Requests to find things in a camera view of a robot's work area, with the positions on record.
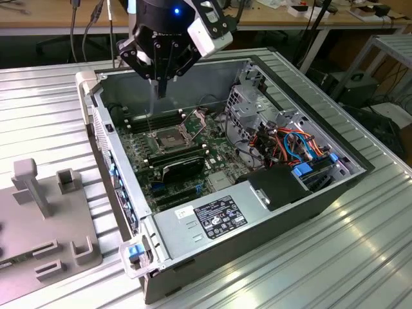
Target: aluminum extrusion table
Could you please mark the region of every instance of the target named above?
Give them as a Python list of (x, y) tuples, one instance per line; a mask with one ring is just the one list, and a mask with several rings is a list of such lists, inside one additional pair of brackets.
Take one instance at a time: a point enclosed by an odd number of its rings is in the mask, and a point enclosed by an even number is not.
[[(331, 98), (336, 99), (342, 92), (344, 86), (349, 81), (355, 70), (361, 65), (362, 61), (369, 54), (373, 47), (380, 49), (379, 54), (375, 57), (372, 63), (366, 70), (367, 73), (373, 75), (378, 65), (386, 55), (389, 55), (402, 63), (404, 66), (412, 69), (412, 36), (411, 35), (372, 35), (362, 50), (353, 60), (352, 64), (344, 74), (341, 81), (336, 85), (331, 94)], [(403, 89), (412, 87), (412, 79), (406, 83)], [(403, 90), (398, 91), (398, 95), (402, 94)]]
[[(104, 257), (100, 266), (4, 308), (412, 307), (412, 170), (280, 54), (257, 49), (214, 57), (250, 53), (370, 160), (373, 173), (318, 217), (146, 307), (139, 282), (126, 276), (117, 254), (120, 233), (75, 89), (76, 72), (111, 63), (0, 71), (0, 187), (10, 185), (16, 158), (35, 158), (39, 177), (67, 167), (80, 171)], [(268, 92), (276, 99), (273, 88)]]

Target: robotic arm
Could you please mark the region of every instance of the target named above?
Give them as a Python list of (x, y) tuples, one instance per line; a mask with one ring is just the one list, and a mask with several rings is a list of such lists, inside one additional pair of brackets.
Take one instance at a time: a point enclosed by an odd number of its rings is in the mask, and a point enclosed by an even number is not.
[(225, 17), (217, 0), (130, 1), (137, 1), (134, 35), (117, 48), (158, 98), (165, 97), (168, 80), (232, 42), (237, 19)]

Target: power supply label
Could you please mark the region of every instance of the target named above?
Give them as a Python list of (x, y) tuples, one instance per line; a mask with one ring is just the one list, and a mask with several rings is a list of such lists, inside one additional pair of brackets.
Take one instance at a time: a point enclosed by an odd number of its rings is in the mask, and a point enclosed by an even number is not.
[(194, 209), (206, 235), (215, 239), (247, 223), (230, 195)]

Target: white container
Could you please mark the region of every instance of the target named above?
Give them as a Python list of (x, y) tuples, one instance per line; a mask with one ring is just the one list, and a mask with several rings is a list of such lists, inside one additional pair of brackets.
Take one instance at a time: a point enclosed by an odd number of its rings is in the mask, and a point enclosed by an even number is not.
[(300, 7), (306, 8), (306, 10), (305, 11), (298, 11), (293, 6), (289, 6), (288, 13), (292, 16), (295, 16), (295, 17), (303, 17), (305, 15), (305, 13), (307, 12), (308, 7), (305, 6), (305, 5), (301, 5)]
[[(319, 8), (319, 7), (315, 6), (315, 8), (314, 8), (314, 13), (312, 14), (312, 19), (311, 19), (311, 21), (314, 21), (314, 20), (317, 19), (317, 16), (318, 16), (319, 13), (321, 12), (321, 10), (322, 10), (322, 8)], [(305, 13), (304, 16), (305, 16), (307, 19), (309, 19), (311, 13), (312, 13), (312, 7), (309, 6), (308, 11)], [(324, 15), (323, 15), (323, 17), (322, 17), (322, 20), (328, 19), (328, 18), (329, 18), (329, 15), (330, 15), (330, 13), (329, 13), (328, 11), (324, 11)]]

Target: blue latch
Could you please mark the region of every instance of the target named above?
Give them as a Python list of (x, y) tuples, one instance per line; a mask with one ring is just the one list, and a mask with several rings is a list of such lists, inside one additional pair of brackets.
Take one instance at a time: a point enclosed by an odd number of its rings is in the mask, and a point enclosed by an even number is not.
[(294, 166), (294, 172), (298, 177), (301, 177), (307, 173), (312, 172), (313, 169), (309, 166), (309, 164), (301, 163)]
[(129, 258), (141, 256), (144, 253), (144, 246), (141, 243), (129, 247)]
[(337, 160), (339, 160), (339, 157), (335, 153), (330, 153), (329, 157), (333, 162), (336, 162)]
[(115, 172), (115, 164), (114, 163), (112, 163), (111, 165), (110, 165), (110, 170), (109, 170), (109, 173), (110, 173), (110, 176), (113, 176), (113, 173)]

